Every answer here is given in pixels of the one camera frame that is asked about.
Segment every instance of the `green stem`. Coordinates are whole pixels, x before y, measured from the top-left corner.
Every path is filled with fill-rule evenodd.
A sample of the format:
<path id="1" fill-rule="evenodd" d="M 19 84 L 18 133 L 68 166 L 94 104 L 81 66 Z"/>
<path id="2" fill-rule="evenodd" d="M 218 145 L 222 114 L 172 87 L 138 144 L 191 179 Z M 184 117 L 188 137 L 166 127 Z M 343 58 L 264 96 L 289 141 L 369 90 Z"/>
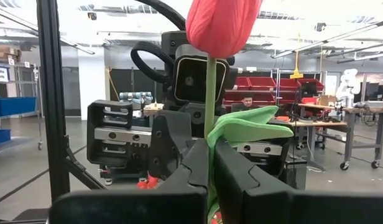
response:
<path id="1" fill-rule="evenodd" d="M 205 89 L 204 137 L 205 139 L 208 139 L 208 134 L 214 127 L 216 92 L 216 58 L 211 58 L 210 56 L 207 57 Z"/>

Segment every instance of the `aluminum frame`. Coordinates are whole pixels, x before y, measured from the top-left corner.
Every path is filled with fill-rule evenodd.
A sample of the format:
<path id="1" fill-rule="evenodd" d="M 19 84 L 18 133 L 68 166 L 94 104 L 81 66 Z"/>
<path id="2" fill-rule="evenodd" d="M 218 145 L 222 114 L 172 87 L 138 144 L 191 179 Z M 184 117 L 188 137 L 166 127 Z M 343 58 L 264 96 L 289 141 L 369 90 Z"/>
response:
<path id="1" fill-rule="evenodd" d="M 57 0 L 38 0 L 37 18 L 50 193 L 53 203 L 59 196 L 70 192 L 69 172 L 90 189 L 105 187 L 90 176 L 75 159 L 68 142 Z"/>

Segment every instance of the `blue bin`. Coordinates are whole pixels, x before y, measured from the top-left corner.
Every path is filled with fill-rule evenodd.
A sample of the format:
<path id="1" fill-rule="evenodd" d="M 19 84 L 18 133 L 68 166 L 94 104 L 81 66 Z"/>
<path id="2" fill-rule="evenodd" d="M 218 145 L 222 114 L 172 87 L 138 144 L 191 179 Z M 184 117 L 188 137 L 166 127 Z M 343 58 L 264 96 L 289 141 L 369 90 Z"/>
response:
<path id="1" fill-rule="evenodd" d="M 10 129 L 0 129 L 0 144 L 11 140 Z"/>
<path id="2" fill-rule="evenodd" d="M 0 98 L 0 116 L 33 112 L 36 101 L 36 97 Z"/>

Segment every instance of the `yellow cable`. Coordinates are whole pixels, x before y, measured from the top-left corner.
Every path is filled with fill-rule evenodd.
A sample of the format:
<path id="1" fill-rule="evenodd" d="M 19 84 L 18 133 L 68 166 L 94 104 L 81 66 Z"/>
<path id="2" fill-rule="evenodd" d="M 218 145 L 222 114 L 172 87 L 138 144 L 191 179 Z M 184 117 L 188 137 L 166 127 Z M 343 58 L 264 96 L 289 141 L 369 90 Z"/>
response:
<path id="1" fill-rule="evenodd" d="M 117 100 L 119 101 L 119 95 L 118 95 L 117 89 L 114 86 L 113 80 L 111 79 L 111 68 L 110 67 L 106 68 L 106 74 L 109 77 L 111 87 L 113 88 L 114 92 L 116 93 Z"/>
<path id="2" fill-rule="evenodd" d="M 300 33 L 298 32 L 298 39 L 297 43 L 300 42 Z M 293 71 L 293 74 L 290 76 L 290 78 L 303 78 L 303 74 L 299 73 L 298 70 L 298 58 L 299 58 L 299 50 L 295 52 L 295 70 Z"/>
<path id="3" fill-rule="evenodd" d="M 298 39 L 297 39 L 298 45 L 299 45 L 300 40 L 301 40 L 301 34 L 298 32 Z M 298 58 L 299 58 L 299 50 L 297 49 L 297 52 L 295 53 L 295 69 L 296 70 L 298 70 Z"/>

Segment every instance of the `ceiling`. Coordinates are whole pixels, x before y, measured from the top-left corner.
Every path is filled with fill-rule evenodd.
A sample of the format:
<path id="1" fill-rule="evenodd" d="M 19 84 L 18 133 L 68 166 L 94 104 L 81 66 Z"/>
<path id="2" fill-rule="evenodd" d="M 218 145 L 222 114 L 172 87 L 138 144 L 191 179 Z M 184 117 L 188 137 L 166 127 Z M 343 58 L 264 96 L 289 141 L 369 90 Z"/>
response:
<path id="1" fill-rule="evenodd" d="M 83 45 L 133 45 L 138 40 L 157 44 L 160 34 L 176 30 L 164 16 L 137 1 L 130 0 L 57 0 L 60 31 L 66 39 Z M 162 0 L 187 16 L 192 0 Z M 33 24 L 37 23 L 35 0 L 0 0 L 0 8 Z M 95 12 L 91 21 L 87 12 Z M 292 50 L 328 39 L 369 24 L 383 21 L 383 0 L 266 0 L 244 50 Z M 28 30 L 11 21 L 0 20 L 0 42 L 36 44 Z M 317 32 L 318 23 L 326 29 Z M 383 27 L 323 45 L 326 52 L 367 47 L 383 43 Z M 304 54 L 317 56 L 321 47 Z M 367 49 L 358 56 L 383 52 L 383 47 Z"/>

